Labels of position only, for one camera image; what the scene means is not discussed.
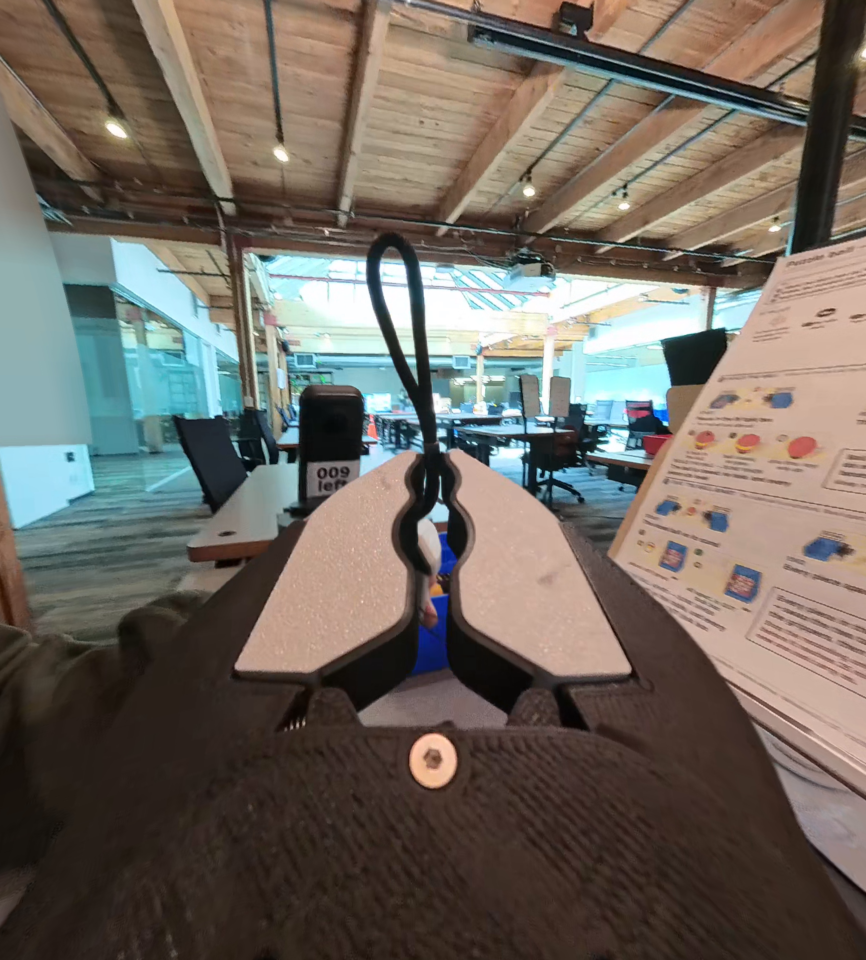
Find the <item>black office chair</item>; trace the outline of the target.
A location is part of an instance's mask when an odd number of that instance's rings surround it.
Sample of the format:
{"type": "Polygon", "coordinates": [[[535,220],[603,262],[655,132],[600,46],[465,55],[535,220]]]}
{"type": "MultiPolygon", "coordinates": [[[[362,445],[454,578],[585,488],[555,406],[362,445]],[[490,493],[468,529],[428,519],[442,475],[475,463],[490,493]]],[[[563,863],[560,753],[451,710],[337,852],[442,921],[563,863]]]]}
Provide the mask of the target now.
{"type": "Polygon", "coordinates": [[[266,411],[248,408],[240,414],[237,444],[248,471],[261,465],[275,466],[280,459],[266,411]]]}
{"type": "Polygon", "coordinates": [[[226,419],[214,417],[186,418],[173,414],[180,445],[187,456],[203,500],[216,514],[247,482],[248,471],[232,441],[226,419]]]}
{"type": "Polygon", "coordinates": [[[582,462],[584,418],[585,407],[570,404],[565,417],[552,416],[552,433],[533,446],[531,460],[536,471],[535,494],[549,507],[555,488],[567,492],[578,503],[584,503],[578,489],[557,478],[558,473],[582,462]]]}

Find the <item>white stand base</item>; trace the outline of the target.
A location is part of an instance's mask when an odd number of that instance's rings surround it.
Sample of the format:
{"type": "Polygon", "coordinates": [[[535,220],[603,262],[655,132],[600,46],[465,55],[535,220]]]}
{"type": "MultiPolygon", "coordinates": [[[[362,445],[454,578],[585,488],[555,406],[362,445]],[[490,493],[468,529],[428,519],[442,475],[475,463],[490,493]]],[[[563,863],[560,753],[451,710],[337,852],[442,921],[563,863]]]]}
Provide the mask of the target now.
{"type": "Polygon", "coordinates": [[[866,894],[866,798],[756,729],[810,844],[866,894]]]}

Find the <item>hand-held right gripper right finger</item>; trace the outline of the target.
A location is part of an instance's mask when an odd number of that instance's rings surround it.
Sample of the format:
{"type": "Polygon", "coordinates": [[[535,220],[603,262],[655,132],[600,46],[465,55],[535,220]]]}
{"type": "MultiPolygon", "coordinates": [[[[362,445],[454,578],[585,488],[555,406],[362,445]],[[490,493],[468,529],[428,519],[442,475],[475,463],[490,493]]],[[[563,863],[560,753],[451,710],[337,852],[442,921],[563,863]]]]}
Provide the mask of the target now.
{"type": "Polygon", "coordinates": [[[462,451],[443,456],[449,666],[510,713],[526,690],[559,695],[633,675],[564,526],[532,494],[462,451]]]}

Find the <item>long grey desk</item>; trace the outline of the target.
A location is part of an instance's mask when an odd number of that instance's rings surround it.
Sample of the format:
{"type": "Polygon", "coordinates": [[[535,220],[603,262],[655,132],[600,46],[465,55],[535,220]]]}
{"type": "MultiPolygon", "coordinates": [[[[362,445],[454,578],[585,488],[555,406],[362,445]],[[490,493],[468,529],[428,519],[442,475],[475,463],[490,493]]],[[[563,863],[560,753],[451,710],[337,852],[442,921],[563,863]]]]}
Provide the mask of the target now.
{"type": "Polygon", "coordinates": [[[187,543],[188,559],[217,566],[248,561],[263,553],[293,522],[306,520],[319,501],[303,508],[299,480],[304,472],[299,460],[291,461],[297,444],[283,444],[277,464],[259,465],[187,543]]]}

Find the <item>instruction sheet board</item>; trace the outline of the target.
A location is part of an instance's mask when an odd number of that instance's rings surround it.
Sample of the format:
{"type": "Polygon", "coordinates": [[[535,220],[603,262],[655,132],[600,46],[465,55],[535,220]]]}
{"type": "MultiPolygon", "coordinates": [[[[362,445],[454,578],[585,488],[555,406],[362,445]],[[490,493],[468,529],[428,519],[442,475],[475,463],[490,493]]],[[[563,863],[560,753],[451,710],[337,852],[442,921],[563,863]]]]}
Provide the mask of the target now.
{"type": "Polygon", "coordinates": [[[866,798],[866,236],[778,261],[615,561],[759,726],[866,798]]]}

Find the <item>ceiling projector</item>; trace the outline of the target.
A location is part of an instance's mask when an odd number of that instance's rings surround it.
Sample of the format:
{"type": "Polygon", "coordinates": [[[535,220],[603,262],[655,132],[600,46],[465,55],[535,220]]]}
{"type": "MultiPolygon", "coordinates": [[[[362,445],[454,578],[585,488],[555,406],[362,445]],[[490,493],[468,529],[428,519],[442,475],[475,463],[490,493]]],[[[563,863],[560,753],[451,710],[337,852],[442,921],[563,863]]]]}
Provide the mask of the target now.
{"type": "Polygon", "coordinates": [[[503,289],[516,294],[548,293],[554,286],[557,272],[543,259],[517,261],[503,278],[503,289]]]}

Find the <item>blue plastic bin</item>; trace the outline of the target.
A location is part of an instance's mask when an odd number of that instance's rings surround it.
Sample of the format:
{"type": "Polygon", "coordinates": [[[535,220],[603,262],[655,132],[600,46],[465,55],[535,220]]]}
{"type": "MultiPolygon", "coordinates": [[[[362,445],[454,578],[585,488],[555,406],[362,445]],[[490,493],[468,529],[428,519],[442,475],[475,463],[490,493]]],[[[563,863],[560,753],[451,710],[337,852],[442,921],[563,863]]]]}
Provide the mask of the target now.
{"type": "Polygon", "coordinates": [[[413,675],[433,673],[448,666],[446,649],[447,615],[452,572],[457,558],[447,542],[447,534],[434,524],[424,520],[419,525],[419,544],[423,555],[430,558],[429,563],[438,561],[439,568],[435,582],[430,585],[430,599],[427,610],[436,613],[436,622],[430,627],[420,623],[418,630],[418,652],[413,675]]]}

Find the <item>person's left forearm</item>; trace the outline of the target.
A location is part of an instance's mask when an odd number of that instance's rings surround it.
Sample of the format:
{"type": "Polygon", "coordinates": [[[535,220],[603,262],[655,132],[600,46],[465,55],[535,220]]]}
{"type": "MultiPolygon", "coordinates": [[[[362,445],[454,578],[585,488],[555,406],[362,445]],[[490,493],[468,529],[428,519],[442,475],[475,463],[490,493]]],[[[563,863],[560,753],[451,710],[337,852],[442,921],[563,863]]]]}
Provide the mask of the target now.
{"type": "Polygon", "coordinates": [[[0,870],[42,858],[138,680],[210,597],[166,593],[106,642],[0,621],[0,870]]]}

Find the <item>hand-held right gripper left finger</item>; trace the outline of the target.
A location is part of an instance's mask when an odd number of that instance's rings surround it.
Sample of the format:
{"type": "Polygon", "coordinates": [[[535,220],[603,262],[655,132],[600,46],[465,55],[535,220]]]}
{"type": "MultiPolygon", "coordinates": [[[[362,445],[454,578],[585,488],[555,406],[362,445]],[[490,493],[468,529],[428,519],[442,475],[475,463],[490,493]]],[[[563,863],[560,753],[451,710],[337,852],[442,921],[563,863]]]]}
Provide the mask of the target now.
{"type": "Polygon", "coordinates": [[[338,689],[363,710],[409,677],[421,576],[403,552],[422,457],[401,453],[344,486],[298,539],[235,661],[242,681],[338,689]]]}

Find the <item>black pole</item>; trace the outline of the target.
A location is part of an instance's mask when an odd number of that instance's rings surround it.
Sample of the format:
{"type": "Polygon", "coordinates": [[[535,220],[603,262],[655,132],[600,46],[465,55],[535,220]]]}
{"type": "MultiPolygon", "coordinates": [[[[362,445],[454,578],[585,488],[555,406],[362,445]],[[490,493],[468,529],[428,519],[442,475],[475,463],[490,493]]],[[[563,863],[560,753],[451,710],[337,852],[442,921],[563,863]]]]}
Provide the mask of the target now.
{"type": "Polygon", "coordinates": [[[865,32],[866,1],[824,2],[787,256],[830,239],[865,32]]]}

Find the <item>black panel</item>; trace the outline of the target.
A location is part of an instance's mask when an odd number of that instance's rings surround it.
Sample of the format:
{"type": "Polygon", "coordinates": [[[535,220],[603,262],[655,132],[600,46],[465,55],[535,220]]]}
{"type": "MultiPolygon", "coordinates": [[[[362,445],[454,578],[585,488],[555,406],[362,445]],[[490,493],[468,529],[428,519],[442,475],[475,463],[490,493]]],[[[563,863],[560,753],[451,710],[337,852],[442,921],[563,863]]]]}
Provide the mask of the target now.
{"type": "Polygon", "coordinates": [[[727,331],[708,329],[660,341],[671,387],[705,384],[727,351],[727,331]]]}

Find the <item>wooden desk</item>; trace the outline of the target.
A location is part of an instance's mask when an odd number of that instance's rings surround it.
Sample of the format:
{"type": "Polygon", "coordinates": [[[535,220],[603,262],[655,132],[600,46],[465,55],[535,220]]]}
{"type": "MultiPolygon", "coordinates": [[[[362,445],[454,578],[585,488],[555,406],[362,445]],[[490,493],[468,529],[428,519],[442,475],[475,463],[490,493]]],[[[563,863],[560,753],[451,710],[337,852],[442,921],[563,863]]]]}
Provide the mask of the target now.
{"type": "Polygon", "coordinates": [[[533,446],[541,438],[552,433],[550,427],[536,427],[528,429],[525,426],[465,426],[457,434],[457,447],[474,456],[477,460],[489,465],[489,458],[493,449],[505,448],[513,443],[521,443],[526,447],[525,453],[525,488],[535,495],[536,471],[532,465],[531,454],[533,446]]]}
{"type": "Polygon", "coordinates": [[[584,460],[591,469],[603,466],[607,481],[617,484],[620,488],[632,488],[637,491],[655,458],[643,450],[595,451],[587,452],[584,460]]]}

